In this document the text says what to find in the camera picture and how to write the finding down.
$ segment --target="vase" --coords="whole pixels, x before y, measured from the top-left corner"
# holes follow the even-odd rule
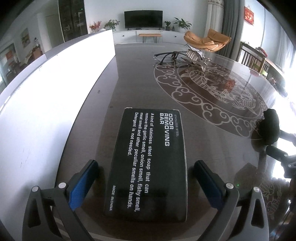
[[[180,33],[186,33],[187,31],[188,31],[188,29],[179,27]]]

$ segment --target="tv stand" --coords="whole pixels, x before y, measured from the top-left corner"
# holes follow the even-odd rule
[[[139,34],[160,34],[162,37],[157,39],[159,43],[187,44],[184,40],[184,33],[165,31],[165,30],[129,30],[113,32],[114,44],[143,44],[143,37]],[[146,43],[153,43],[152,38],[147,38]]]

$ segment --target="blue gripper pad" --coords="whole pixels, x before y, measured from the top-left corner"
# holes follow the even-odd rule
[[[98,175],[99,165],[95,160],[90,160],[79,173],[73,175],[67,188],[69,206],[72,211],[82,205],[84,198]]]
[[[222,179],[216,173],[211,172],[203,160],[195,162],[193,174],[198,180],[211,207],[220,210],[224,205],[223,199],[226,193]]]

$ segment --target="curtain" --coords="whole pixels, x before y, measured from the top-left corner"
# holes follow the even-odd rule
[[[285,30],[281,27],[281,36],[279,42],[279,49],[275,59],[275,63],[278,64],[284,71],[290,67],[293,57],[294,47]]]
[[[240,9],[244,8],[244,1],[225,0],[222,34],[231,37],[231,41],[218,54],[230,58],[234,48],[234,42],[239,41],[242,34],[242,24],[239,24]]]
[[[208,3],[205,37],[210,28],[221,33],[224,14],[224,0],[208,0]]]

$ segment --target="dining chair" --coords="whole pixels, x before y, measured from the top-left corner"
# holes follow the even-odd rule
[[[237,62],[248,66],[258,73],[261,73],[262,70],[268,70],[268,66],[265,64],[265,56],[243,42],[241,43],[240,51],[237,56]]]

